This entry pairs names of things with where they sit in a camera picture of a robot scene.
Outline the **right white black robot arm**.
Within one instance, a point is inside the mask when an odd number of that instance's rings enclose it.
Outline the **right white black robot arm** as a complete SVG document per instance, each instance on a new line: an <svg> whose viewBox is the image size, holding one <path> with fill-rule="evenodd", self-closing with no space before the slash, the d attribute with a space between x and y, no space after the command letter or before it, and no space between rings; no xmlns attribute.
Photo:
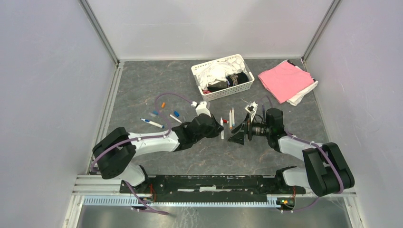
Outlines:
<svg viewBox="0 0 403 228"><path fill-rule="evenodd" d="M315 143L292 135L285 129L283 112L277 108L268 109L262 122L254 121L248 114L242 124L232 130L228 140L244 145L254 136L265 137L270 148L304 163L303 168L286 167L276 172L274 186L281 194L299 186L323 197L340 194L355 185L355 178L336 143Z"/></svg>

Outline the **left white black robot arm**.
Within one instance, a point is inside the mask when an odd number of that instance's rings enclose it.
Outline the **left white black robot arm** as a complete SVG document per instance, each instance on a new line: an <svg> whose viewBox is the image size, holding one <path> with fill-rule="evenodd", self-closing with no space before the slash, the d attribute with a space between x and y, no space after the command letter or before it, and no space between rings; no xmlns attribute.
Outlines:
<svg viewBox="0 0 403 228"><path fill-rule="evenodd" d="M119 178L137 193L145 193L149 189L148 176L143 166L135 164L135 157L187 150L204 138L219 136L223 129L213 115L207 114L200 114L191 122L164 132L129 133L118 127L94 146L90 169L100 172L105 180Z"/></svg>

